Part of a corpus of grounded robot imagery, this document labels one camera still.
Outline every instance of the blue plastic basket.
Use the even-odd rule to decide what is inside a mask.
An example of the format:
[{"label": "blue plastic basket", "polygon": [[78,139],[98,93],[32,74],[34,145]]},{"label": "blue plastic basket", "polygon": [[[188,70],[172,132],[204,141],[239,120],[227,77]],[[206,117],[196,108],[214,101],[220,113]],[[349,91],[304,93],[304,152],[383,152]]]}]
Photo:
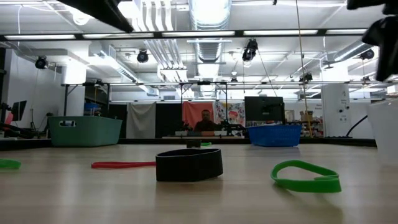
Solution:
[{"label": "blue plastic basket", "polygon": [[251,144],[291,147],[300,143],[301,125],[272,125],[248,128]]}]

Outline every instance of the computer monitor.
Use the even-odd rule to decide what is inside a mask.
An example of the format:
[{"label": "computer monitor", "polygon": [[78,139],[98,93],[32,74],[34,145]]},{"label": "computer monitor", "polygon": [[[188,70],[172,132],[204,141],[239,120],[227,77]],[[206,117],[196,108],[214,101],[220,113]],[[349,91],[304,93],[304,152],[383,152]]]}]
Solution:
[{"label": "computer monitor", "polygon": [[12,105],[11,113],[14,116],[12,118],[12,121],[22,120],[22,115],[24,115],[25,107],[26,107],[26,100],[21,102],[15,102]]},{"label": "computer monitor", "polygon": [[281,121],[285,123],[283,97],[245,96],[246,121]]}]

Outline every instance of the ceiling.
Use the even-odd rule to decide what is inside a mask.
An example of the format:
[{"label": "ceiling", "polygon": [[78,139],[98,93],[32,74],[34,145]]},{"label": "ceiling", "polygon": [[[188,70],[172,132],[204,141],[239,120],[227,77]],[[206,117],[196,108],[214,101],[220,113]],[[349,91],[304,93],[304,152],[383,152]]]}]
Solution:
[{"label": "ceiling", "polygon": [[[69,12],[54,12],[44,5],[26,4],[21,7],[20,4],[12,5],[10,2],[12,1],[0,1],[0,34],[119,32],[119,30],[96,19],[90,19],[87,24],[78,26],[73,23],[72,15]],[[294,2],[291,0],[278,0],[278,4],[272,6],[272,1],[270,0],[233,0],[228,29],[298,29],[296,7],[285,5]],[[299,4],[310,4],[312,6],[300,6],[298,8],[300,27],[302,29],[367,28],[374,21],[384,17],[381,13],[381,7],[347,11],[344,6],[324,7],[326,4],[343,3],[340,0],[298,0],[298,2]],[[171,3],[174,29],[190,30],[189,12],[184,9],[188,6],[188,2],[173,0]],[[56,10],[64,9],[60,4],[51,4],[51,6]],[[309,62],[322,52],[340,51],[358,39],[359,37],[355,36],[335,36],[325,37],[325,39],[323,37],[302,37],[303,63]],[[177,39],[177,45],[183,63],[187,67],[187,77],[188,79],[194,79],[198,75],[197,66],[195,65],[195,50],[192,44],[187,43],[187,40]],[[270,74],[271,79],[275,81],[286,81],[290,80],[289,77],[302,66],[300,39],[298,37],[257,38],[262,60],[258,56],[254,57],[252,65],[248,68],[244,68],[242,61],[239,60],[248,38],[231,38],[228,40],[231,40],[231,42],[224,44],[221,61],[225,64],[220,65],[218,80],[230,80],[231,72],[235,71],[238,73],[239,81],[243,77],[246,82],[267,81],[266,73]],[[89,43],[87,41],[23,42],[23,44],[32,49],[67,49],[71,52],[79,51],[82,45],[87,44],[99,45],[103,49],[107,49],[108,45],[112,45],[117,51],[118,59],[135,72],[141,81],[160,81],[157,76],[157,62],[151,54],[147,63],[138,63],[136,60],[138,50],[146,47],[143,40],[97,40]],[[353,60],[352,65],[349,66],[349,74],[352,79],[359,80],[364,74],[375,71],[377,64],[375,61],[360,66],[362,64],[360,60]],[[119,73],[100,63],[92,63],[91,67],[93,69],[88,70],[88,77],[102,78],[104,80],[118,80],[120,78]],[[314,79],[317,79],[319,69],[316,68],[313,72]],[[131,88],[131,90],[140,91],[139,88]]]}]

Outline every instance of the green rubber band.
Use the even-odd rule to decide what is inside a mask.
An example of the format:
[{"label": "green rubber band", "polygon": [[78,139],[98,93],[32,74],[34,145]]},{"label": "green rubber band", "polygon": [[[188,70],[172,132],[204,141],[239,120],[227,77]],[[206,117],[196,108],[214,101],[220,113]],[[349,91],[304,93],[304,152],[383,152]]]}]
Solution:
[{"label": "green rubber band", "polygon": [[201,143],[201,146],[211,146],[211,142],[208,142],[208,143],[206,143],[206,142]]},{"label": "green rubber band", "polygon": [[0,159],[0,169],[19,169],[21,162],[10,159]]},{"label": "green rubber band", "polygon": [[[298,167],[322,175],[314,180],[290,180],[278,178],[278,172],[286,167]],[[341,192],[338,173],[311,163],[292,160],[277,164],[271,172],[271,178],[277,185],[296,192],[337,193]]]}]

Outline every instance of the gray curtain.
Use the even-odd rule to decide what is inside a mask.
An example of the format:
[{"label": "gray curtain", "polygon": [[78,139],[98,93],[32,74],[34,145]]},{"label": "gray curtain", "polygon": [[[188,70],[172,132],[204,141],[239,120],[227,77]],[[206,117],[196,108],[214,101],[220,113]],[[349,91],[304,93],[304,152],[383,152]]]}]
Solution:
[{"label": "gray curtain", "polygon": [[126,138],[155,138],[156,103],[127,105]]}]

